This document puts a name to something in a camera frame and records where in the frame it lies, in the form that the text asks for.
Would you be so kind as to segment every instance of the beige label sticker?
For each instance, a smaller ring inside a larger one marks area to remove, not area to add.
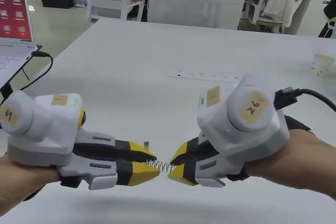
[[[206,93],[206,107],[208,108],[220,102],[220,87],[216,86],[213,89],[208,90],[208,92]]]
[[[65,94],[55,94],[52,98],[51,105],[65,106],[68,102],[68,96]]]
[[[13,108],[3,106],[0,109],[0,122],[15,127],[19,120],[19,113]]]
[[[253,125],[268,105],[269,101],[266,96],[258,91],[254,91],[249,97],[248,102],[239,110],[238,115],[248,125]]]

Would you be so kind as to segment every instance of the screw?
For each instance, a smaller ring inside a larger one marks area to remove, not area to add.
[[[147,150],[149,150],[149,141],[143,142],[143,147],[145,147]]]

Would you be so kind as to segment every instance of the hand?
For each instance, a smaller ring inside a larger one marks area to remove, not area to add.
[[[247,174],[336,199],[336,148],[311,132],[289,132],[288,144],[273,156],[247,163]]]
[[[59,181],[57,170],[50,167],[29,167],[0,157],[0,216],[21,203],[46,184]]]

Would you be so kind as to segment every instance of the metal spring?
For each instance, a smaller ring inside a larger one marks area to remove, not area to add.
[[[171,173],[171,171],[176,167],[175,165],[161,161],[147,161],[146,164],[159,169],[163,173]]]

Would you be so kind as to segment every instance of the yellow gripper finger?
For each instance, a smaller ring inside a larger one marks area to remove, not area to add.
[[[196,163],[188,162],[186,164],[176,166],[168,174],[168,178],[188,186],[198,185],[195,180],[195,164]]]

